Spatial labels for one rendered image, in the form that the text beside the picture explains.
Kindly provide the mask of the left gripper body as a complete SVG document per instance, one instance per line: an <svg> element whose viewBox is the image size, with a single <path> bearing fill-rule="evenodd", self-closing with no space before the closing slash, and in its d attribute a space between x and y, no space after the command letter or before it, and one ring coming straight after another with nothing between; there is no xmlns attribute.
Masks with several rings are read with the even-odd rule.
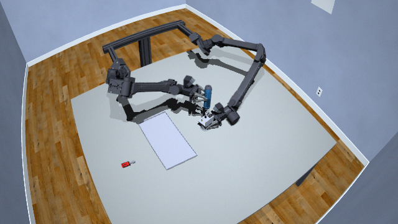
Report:
<svg viewBox="0 0 398 224"><path fill-rule="evenodd" d="M222 125L221 120L219 119L219 117L215 114L215 112L213 110L211 110L211 117L214 116L214 121L216 120L218 122L218 125ZM220 122L219 122L220 121Z"/></svg>

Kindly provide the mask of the red-handled nut driver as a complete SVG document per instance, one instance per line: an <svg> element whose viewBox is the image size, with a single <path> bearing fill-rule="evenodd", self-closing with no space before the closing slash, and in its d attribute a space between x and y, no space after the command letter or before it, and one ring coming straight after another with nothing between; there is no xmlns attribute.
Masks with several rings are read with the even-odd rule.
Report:
<svg viewBox="0 0 398 224"><path fill-rule="evenodd" d="M129 161L127 161L127 162L124 162L124 163L122 163L121 165L122 165L122 167L124 168L124 167L127 167L127 166L129 166L129 165L130 165L130 162L129 162Z"/></svg>

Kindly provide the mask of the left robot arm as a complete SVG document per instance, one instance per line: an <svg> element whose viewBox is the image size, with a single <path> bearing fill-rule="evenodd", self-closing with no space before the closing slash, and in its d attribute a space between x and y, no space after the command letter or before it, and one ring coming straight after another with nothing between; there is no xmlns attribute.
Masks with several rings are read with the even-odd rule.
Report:
<svg viewBox="0 0 398 224"><path fill-rule="evenodd" d="M212 40L211 40L212 39ZM226 37L222 37L219 34L215 34L212 38L202 41L200 40L201 46L203 49L205 49L207 52L211 52L210 49L212 49L212 46L217 45L218 47L224 47L224 46L230 46L230 47L237 47L240 49L246 49L246 50L252 50L257 52L256 56L254 57L253 64L251 65L251 68L247 72L246 76L244 77L244 80L240 84L239 88L236 90L234 95L231 97L229 102L227 103L226 107L223 107L223 105L219 102L217 103L213 110L215 114L219 117L220 120L227 118L230 120L232 124L235 124L238 122L240 116L238 115L237 111L235 110L236 108L239 108L242 100L251 86L251 83L253 82L254 78L256 77L259 69L263 67L264 63L266 62L266 51L265 48L262 44L254 44L250 42L244 42L240 40L234 40L234 39L228 39ZM263 56L264 53L264 56ZM240 100L240 101L239 101Z"/></svg>

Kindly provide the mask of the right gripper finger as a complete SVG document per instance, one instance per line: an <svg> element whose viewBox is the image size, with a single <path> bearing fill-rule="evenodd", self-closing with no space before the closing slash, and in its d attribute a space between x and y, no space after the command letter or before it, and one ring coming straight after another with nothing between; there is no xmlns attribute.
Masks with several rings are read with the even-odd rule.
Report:
<svg viewBox="0 0 398 224"><path fill-rule="evenodd" d="M198 97L203 98L204 100L198 100ZM195 95L194 95L194 103L198 103L198 102L201 102L201 101L208 101L208 99L205 98L204 96L201 96L198 93L195 93Z"/></svg>
<svg viewBox="0 0 398 224"><path fill-rule="evenodd" d="M205 94L202 93L201 91L204 91L204 92L205 92L205 90L204 90L201 86L199 86L199 87L198 87L198 94L204 96Z"/></svg>

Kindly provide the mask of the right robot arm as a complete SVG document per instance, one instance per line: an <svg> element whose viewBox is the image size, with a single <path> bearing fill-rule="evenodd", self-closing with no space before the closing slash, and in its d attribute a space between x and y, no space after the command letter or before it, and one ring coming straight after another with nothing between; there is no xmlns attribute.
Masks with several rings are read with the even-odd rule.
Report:
<svg viewBox="0 0 398 224"><path fill-rule="evenodd" d="M138 92L150 92L150 91L161 91L164 93L169 93L172 95L182 95L182 91L184 95L190 96L191 91L194 86L193 83L195 81L191 76L186 75L183 79L183 85L177 84L177 81L168 79L161 82L144 82L144 83L136 83L133 77L127 77L128 72L122 66L119 70L117 69L108 69L108 74L106 78L106 84L109 85L108 93L114 93L117 95L121 95L121 98L132 98L132 94ZM116 72L115 72L116 70ZM109 78L109 79L108 79ZM116 80L115 80L116 79ZM176 85L176 86L174 86Z"/></svg>

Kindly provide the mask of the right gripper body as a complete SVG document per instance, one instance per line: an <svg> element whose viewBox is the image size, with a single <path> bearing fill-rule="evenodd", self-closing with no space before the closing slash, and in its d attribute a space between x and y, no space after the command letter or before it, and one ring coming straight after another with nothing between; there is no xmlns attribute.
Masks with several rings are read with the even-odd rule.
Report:
<svg viewBox="0 0 398 224"><path fill-rule="evenodd" d="M197 87L196 87L197 86ZM194 102L194 94L197 92L198 93L198 87L199 87L199 85L198 84L196 84L195 86L194 86L194 88L193 88L193 90L191 91L191 93L190 93L190 102L192 102L192 100L193 100L193 102Z"/></svg>

